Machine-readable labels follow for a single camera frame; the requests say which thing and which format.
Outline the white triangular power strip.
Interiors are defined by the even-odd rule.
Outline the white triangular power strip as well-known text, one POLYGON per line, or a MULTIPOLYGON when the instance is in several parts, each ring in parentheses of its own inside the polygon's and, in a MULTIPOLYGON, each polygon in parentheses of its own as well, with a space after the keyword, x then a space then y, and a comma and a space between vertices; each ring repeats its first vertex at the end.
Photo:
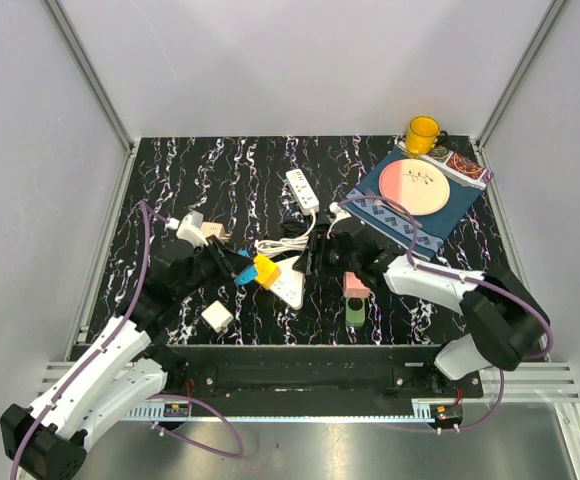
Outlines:
POLYGON ((303 306, 305 275, 294 269, 298 256, 290 257, 276 263, 280 270, 279 277, 269 291, 293 310, 303 306))

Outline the beige cube socket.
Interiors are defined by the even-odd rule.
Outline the beige cube socket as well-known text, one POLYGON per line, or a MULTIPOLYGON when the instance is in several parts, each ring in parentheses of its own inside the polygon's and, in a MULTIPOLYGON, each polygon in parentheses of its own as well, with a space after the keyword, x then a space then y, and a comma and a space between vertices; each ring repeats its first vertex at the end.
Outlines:
POLYGON ((223 224, 216 222, 203 222, 201 225, 201 233, 205 239, 216 237, 222 242, 228 241, 231 236, 223 224))

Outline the yellow cube socket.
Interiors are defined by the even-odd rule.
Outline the yellow cube socket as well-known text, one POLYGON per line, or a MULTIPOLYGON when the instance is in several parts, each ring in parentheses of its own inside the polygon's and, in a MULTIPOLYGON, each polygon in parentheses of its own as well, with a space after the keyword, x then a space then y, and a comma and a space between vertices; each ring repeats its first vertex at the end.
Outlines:
POLYGON ((280 267, 263 254, 254 257, 253 265, 256 269, 255 281, 264 289, 270 290, 281 276, 280 267))

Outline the blue plug adapter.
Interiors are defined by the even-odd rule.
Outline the blue plug adapter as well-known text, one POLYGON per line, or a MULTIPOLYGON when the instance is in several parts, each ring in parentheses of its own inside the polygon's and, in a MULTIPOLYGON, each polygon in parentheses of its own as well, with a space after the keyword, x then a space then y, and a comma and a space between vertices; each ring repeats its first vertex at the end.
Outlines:
POLYGON ((243 285, 247 285, 248 283, 254 281, 256 279, 256 277, 258 276, 258 271, 257 271, 256 265, 254 264, 254 261, 252 260, 250 254, 248 253, 247 250, 241 249, 238 251, 238 254, 251 261, 251 264, 244 271, 242 271, 235 279, 236 285, 243 286, 243 285))

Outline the pink cube socket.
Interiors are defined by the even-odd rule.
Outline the pink cube socket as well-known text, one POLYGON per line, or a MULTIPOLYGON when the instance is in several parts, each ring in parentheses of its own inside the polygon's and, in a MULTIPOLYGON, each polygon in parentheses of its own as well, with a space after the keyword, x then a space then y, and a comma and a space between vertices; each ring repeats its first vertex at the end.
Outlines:
POLYGON ((353 273, 346 272, 343 277, 343 295, 345 298, 367 299, 371 290, 353 273))

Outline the green power strip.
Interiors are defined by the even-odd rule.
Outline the green power strip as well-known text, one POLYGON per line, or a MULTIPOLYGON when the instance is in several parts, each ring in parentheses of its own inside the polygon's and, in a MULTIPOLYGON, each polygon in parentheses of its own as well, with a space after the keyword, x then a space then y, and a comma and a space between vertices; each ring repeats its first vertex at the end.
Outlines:
POLYGON ((366 321, 365 300, 362 298, 347 298, 345 323, 348 327, 360 328, 366 321))

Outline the white rectangular power strip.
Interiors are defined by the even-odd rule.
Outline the white rectangular power strip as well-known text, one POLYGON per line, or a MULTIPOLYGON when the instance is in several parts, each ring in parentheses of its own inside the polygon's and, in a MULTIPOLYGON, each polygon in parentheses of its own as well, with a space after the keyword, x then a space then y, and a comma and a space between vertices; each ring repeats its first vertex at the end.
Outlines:
POLYGON ((301 169, 286 172, 286 181, 303 215, 317 214, 319 200, 301 169))

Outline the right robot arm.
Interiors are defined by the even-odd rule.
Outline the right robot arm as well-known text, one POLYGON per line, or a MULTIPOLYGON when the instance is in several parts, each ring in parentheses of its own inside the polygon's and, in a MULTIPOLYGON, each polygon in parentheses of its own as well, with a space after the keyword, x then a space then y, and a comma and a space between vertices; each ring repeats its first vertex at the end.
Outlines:
POLYGON ((450 394, 473 371, 513 371, 541 357, 536 349, 541 340, 547 349, 553 346, 547 314, 512 271, 435 265, 378 245, 369 228, 353 219, 310 234, 293 268, 307 276, 351 272, 375 293, 417 297, 459 314, 467 334, 443 346, 423 374, 436 396, 450 394))

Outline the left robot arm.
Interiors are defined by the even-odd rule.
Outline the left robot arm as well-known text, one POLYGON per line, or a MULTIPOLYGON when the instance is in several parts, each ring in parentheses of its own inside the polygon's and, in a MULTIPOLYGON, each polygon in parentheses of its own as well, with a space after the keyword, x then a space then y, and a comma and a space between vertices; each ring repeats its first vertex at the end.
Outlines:
POLYGON ((210 237, 199 246, 174 240, 145 248, 136 291, 72 367, 29 406, 10 405, 0 418, 11 476, 71 479, 96 435, 137 404, 189 393, 186 359, 165 346, 184 299, 200 288, 231 283, 252 261, 210 237))

